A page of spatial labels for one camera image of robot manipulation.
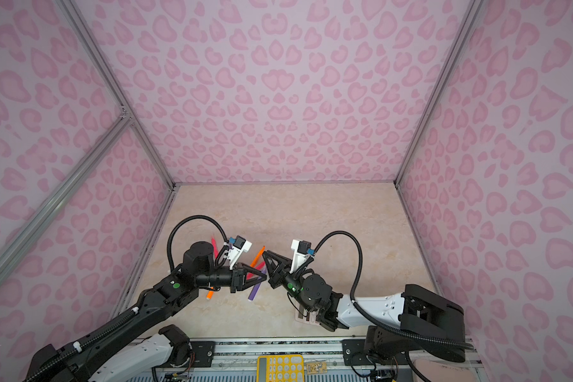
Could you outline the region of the purple highlighter pen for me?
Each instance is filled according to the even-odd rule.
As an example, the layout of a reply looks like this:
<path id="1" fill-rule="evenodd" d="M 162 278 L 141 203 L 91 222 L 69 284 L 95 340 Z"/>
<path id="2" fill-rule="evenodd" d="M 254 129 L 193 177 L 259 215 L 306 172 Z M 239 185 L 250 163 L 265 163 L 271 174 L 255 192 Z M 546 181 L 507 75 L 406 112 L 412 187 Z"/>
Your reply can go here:
<path id="1" fill-rule="evenodd" d="M 264 273 L 264 275 L 267 274 L 267 269 L 266 269 L 266 267 L 263 267 L 263 268 L 261 269 L 261 271 Z M 260 287 L 261 287 L 261 284 L 257 284 L 256 286 L 253 287 L 253 289 L 252 289 L 250 295 L 248 296 L 248 301 L 249 301 L 249 302 L 253 302 L 253 301 L 255 300 L 255 298 L 256 298 L 256 296 L 257 296 L 257 294 L 258 294 L 258 292 L 259 292 L 259 288 L 260 288 Z"/>

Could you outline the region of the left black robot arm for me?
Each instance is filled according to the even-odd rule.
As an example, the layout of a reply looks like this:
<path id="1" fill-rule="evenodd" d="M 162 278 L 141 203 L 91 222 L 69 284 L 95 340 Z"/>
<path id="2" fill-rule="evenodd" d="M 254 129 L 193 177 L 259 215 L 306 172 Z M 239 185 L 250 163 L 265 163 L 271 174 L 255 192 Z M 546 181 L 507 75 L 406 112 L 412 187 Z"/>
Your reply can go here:
<path id="1" fill-rule="evenodd" d="M 246 291 L 267 279 L 247 264 L 215 264 L 213 245 L 199 241 L 181 264 L 153 287 L 141 292 L 132 307 L 99 329 L 57 349 L 46 345 L 30 362 L 27 381 L 90 381 L 100 368 L 139 335 L 175 316 L 199 297 L 201 289 L 226 287 Z"/>

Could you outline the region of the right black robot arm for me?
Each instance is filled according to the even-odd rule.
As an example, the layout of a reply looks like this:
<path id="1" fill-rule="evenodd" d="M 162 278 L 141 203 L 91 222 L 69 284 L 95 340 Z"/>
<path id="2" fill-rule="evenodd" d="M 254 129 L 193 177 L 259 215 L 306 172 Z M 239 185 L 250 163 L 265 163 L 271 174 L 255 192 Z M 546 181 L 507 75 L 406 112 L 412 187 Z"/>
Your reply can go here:
<path id="1" fill-rule="evenodd" d="M 390 361 L 400 353 L 424 350 L 453 363 L 466 360 L 464 311 L 458 304 L 416 284 L 399 294 L 351 299 L 337 293 L 303 260 L 265 251 L 268 281 L 282 287 L 303 318 L 330 332 L 364 327 L 362 354 L 351 354 L 350 364 Z"/>

